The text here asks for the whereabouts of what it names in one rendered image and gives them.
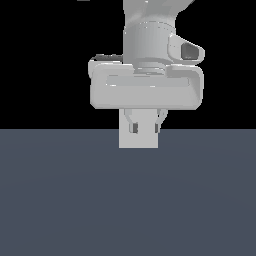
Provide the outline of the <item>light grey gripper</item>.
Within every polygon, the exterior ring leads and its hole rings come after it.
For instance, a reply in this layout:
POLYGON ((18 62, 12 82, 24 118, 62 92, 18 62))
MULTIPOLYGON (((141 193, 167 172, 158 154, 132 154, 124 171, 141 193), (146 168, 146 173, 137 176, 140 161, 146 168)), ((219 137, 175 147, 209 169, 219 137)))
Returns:
POLYGON ((168 110, 194 110, 202 103, 204 77, 197 66, 171 65, 165 75, 149 75, 135 74, 131 64, 90 62, 89 77, 91 105, 125 109, 132 134, 138 133, 133 109, 158 109, 155 132, 159 133, 168 110))

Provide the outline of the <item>light grey wall socket block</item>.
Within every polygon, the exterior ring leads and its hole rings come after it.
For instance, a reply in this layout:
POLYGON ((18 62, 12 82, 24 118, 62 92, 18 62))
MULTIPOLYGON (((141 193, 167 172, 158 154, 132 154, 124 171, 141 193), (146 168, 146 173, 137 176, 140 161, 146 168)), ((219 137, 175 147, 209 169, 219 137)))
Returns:
POLYGON ((155 132, 156 109, 133 109, 138 122, 138 133, 129 132, 129 123, 119 110, 119 147, 120 148, 157 148, 158 134, 155 132))

